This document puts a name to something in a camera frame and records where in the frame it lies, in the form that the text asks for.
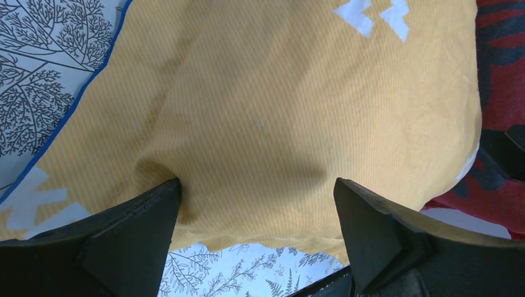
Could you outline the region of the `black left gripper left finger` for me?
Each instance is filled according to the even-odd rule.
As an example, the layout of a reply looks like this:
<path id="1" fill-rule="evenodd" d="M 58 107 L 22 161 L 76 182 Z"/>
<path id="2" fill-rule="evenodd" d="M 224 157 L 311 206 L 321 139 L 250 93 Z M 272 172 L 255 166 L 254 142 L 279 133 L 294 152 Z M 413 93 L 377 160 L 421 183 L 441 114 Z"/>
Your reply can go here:
<path id="1" fill-rule="evenodd" d="M 171 179 L 78 222 L 1 242 L 2 296 L 156 296 L 181 205 Z"/>

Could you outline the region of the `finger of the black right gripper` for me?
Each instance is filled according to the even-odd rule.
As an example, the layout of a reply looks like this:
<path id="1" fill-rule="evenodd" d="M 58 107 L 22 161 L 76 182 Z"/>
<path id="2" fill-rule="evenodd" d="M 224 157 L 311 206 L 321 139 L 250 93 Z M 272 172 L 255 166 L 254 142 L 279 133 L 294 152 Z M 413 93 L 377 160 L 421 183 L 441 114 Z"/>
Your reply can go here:
<path id="1" fill-rule="evenodd" d="M 480 150 L 505 179 L 524 182 L 523 124 L 515 124 L 506 131 L 482 129 Z"/>

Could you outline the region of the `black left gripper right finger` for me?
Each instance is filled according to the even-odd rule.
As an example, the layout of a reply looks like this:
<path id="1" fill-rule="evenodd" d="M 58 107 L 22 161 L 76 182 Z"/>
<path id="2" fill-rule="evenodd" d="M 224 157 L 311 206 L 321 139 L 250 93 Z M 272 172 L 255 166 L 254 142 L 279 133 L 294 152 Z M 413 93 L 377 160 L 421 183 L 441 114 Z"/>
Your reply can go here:
<path id="1" fill-rule="evenodd" d="M 524 243 L 435 220 L 339 178 L 334 200 L 360 296 L 523 296 Z"/>

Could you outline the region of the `yellow pillowcase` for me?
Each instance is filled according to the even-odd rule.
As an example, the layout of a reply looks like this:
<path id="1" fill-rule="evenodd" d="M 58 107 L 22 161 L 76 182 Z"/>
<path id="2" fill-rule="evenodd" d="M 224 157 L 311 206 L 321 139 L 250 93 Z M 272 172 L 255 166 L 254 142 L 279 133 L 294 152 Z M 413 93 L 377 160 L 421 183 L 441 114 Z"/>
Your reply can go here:
<path id="1" fill-rule="evenodd" d="M 473 165 L 475 1 L 133 1 L 108 64 L 19 188 L 27 239 L 171 179 L 172 249 L 348 258 L 337 178 L 420 210 Z"/>

